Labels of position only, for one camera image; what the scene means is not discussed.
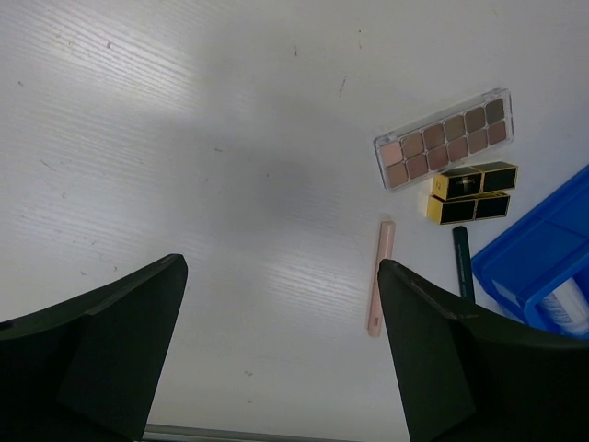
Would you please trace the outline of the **pink concealer stick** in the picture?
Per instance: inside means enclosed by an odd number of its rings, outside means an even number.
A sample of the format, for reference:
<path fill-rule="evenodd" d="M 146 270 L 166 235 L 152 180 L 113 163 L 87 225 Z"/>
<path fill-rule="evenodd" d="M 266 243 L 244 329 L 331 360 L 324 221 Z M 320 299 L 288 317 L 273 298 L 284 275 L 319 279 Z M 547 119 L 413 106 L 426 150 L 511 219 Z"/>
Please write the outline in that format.
<path fill-rule="evenodd" d="M 381 261 L 391 258 L 395 229 L 396 224 L 391 220 L 382 221 L 380 224 L 375 257 L 375 272 L 370 299 L 369 318 L 367 323 L 368 334 L 373 338 L 377 338 L 381 335 L 384 318 L 378 284 L 379 266 Z"/>

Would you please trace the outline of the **clear plastic tube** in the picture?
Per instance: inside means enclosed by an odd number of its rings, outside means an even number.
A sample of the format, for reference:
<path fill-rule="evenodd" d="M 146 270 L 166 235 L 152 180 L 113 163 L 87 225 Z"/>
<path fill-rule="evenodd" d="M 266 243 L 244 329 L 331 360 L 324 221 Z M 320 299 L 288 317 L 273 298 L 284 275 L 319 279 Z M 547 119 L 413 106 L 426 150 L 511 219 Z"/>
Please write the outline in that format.
<path fill-rule="evenodd" d="M 563 331 L 575 336 L 588 333 L 588 301 L 574 279 L 555 288 L 540 302 L 540 306 Z"/>

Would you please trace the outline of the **clear eyeshadow palette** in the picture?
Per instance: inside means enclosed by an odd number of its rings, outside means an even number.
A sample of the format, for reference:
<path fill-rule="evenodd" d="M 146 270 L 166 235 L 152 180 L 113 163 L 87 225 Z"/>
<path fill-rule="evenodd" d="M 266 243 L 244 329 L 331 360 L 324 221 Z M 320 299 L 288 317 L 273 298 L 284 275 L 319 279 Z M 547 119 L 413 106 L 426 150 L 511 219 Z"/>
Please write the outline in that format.
<path fill-rule="evenodd" d="M 511 92 L 495 88 L 380 134 L 373 147 L 383 186 L 394 192 L 513 139 Z"/>

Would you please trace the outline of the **dark green eyeliner pencil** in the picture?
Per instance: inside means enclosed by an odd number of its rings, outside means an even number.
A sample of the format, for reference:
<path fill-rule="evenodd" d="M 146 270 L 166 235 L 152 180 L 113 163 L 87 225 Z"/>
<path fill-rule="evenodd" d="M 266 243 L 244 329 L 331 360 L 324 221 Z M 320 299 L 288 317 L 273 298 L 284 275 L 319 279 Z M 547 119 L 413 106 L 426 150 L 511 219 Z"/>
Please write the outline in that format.
<path fill-rule="evenodd" d="M 456 272 L 460 296 L 472 303 L 476 302 L 473 283 L 468 231 L 459 226 L 452 230 L 456 256 Z"/>

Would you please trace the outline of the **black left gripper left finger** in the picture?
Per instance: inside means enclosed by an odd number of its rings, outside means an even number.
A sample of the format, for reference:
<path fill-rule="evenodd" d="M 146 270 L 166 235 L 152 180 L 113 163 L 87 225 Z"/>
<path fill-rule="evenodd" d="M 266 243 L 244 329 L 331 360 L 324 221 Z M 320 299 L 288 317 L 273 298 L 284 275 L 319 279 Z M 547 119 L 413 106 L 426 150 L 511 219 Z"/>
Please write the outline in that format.
<path fill-rule="evenodd" d="M 137 441 L 188 280 L 180 254 L 1 324 L 4 441 Z"/>

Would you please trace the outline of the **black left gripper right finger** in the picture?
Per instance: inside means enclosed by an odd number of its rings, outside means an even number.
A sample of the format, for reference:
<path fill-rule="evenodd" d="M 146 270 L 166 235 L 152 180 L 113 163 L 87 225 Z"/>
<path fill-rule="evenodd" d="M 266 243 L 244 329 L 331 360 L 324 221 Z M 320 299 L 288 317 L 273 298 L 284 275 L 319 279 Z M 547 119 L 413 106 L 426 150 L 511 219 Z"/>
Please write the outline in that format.
<path fill-rule="evenodd" d="M 587 342 L 506 319 L 392 260 L 378 283 L 411 440 L 587 439 Z"/>

